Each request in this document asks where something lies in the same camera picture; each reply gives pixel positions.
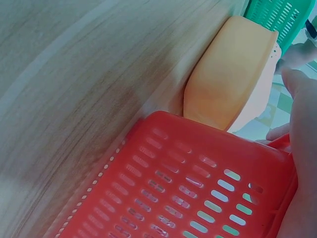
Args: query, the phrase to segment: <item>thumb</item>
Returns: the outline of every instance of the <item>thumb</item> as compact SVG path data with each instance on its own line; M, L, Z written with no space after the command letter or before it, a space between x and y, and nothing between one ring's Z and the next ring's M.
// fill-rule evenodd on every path
M292 98L295 97L301 87L310 81L310 78L308 78L303 72L289 68L283 69L282 79L285 87L292 95Z

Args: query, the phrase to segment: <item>human hand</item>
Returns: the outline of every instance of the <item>human hand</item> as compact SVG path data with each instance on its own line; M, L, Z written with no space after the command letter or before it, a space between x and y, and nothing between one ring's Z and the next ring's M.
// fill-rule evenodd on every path
M298 70L283 69L284 84L294 99L290 123L272 130L272 141L290 133L298 190L277 238L317 237L317 81Z

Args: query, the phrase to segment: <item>wooden cabinet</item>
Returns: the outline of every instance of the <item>wooden cabinet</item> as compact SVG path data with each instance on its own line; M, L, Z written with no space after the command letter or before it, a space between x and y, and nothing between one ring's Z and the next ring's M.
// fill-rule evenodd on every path
M101 156L247 0L2 0L0 237L39 238Z

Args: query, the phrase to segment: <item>green plastic basket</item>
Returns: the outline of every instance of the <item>green plastic basket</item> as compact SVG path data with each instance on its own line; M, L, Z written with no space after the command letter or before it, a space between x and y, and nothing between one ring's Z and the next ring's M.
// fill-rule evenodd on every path
M316 0L251 0L245 17L271 31L284 53L311 14Z

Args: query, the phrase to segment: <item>red plastic basket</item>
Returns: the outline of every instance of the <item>red plastic basket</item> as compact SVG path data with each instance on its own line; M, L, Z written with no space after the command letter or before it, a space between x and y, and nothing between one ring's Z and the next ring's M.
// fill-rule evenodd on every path
M56 238L274 238L297 189L290 154L164 112L111 161Z

